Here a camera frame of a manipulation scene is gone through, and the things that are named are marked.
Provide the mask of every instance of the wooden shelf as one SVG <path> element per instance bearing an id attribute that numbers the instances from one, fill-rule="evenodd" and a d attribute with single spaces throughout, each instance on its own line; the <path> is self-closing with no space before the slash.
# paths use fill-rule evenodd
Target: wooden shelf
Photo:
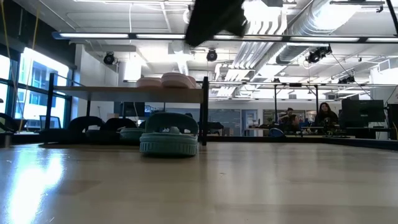
<path id="1" fill-rule="evenodd" d="M 202 103 L 202 89 L 54 86 L 54 91 L 91 101 Z"/>

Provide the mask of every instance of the computer monitor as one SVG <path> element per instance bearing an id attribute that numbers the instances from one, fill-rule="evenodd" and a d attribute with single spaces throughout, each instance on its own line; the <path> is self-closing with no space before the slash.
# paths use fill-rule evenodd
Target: computer monitor
<path id="1" fill-rule="evenodd" d="M 125 116 L 145 116 L 145 103 L 138 102 L 124 102 L 121 103 L 122 109 L 124 104 L 124 115 Z"/>
<path id="2" fill-rule="evenodd" d="M 59 117 L 50 117 L 50 128 L 61 128 L 61 121 Z M 45 129 L 45 115 L 40 115 L 40 129 Z"/>
<path id="3" fill-rule="evenodd" d="M 345 121 L 384 122 L 384 102 L 382 100 L 350 100 L 341 102 Z"/>

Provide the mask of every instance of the ceiling light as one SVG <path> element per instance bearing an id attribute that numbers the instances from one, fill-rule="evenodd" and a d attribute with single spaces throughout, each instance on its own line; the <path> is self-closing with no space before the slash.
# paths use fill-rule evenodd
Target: ceiling light
<path id="1" fill-rule="evenodd" d="M 278 36 L 263 36 L 263 35 L 245 35 L 242 40 L 267 40 L 267 41 L 281 41 L 282 37 Z"/>
<path id="2" fill-rule="evenodd" d="M 185 38 L 184 34 L 137 34 L 138 39 L 180 39 Z"/>
<path id="3" fill-rule="evenodd" d="M 328 43 L 286 43 L 288 46 L 304 46 L 304 47 L 327 47 Z"/>
<path id="4" fill-rule="evenodd" d="M 87 33 L 61 33 L 61 37 L 66 39 L 84 38 L 84 39 L 128 39 L 128 34 L 87 34 Z"/>
<path id="5" fill-rule="evenodd" d="M 291 37 L 291 41 L 357 42 L 359 37 Z"/>
<path id="6" fill-rule="evenodd" d="M 367 42 L 398 42 L 398 38 L 391 37 L 371 37 L 366 40 Z"/>

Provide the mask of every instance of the spotlight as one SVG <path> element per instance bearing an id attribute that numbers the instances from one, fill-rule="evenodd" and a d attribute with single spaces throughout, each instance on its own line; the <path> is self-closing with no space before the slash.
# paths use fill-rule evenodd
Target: spotlight
<path id="1" fill-rule="evenodd" d="M 104 58 L 104 63 L 106 65 L 114 65 L 118 62 L 118 60 L 113 56 L 114 52 L 107 52 Z"/>
<path id="2" fill-rule="evenodd" d="M 305 60 L 308 63 L 317 63 L 330 53 L 332 53 L 330 45 L 329 47 L 319 47 L 316 50 L 310 51 L 310 55 Z"/>
<path id="3" fill-rule="evenodd" d="M 215 49 L 210 49 L 209 52 L 207 53 L 207 61 L 208 62 L 214 62 L 217 60 L 217 53 Z"/>
<path id="4" fill-rule="evenodd" d="M 341 80 L 338 80 L 337 84 L 350 84 L 350 83 L 354 83 L 354 82 L 355 82 L 354 76 L 350 75 L 347 78 L 343 78 Z"/>

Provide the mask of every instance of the pink object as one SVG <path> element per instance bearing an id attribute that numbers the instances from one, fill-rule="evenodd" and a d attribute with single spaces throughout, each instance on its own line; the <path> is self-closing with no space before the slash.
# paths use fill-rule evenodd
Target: pink object
<path id="1" fill-rule="evenodd" d="M 160 78 L 140 78 L 136 83 L 138 88 L 162 88 L 162 80 Z"/>
<path id="2" fill-rule="evenodd" d="M 197 88 L 197 81 L 195 80 L 195 78 L 191 77 L 191 76 L 187 76 L 189 78 L 189 80 L 191 81 L 192 87 L 191 88 Z"/>
<path id="3" fill-rule="evenodd" d="M 162 86 L 164 88 L 193 88 L 193 83 L 186 75 L 170 72 L 162 76 Z"/>

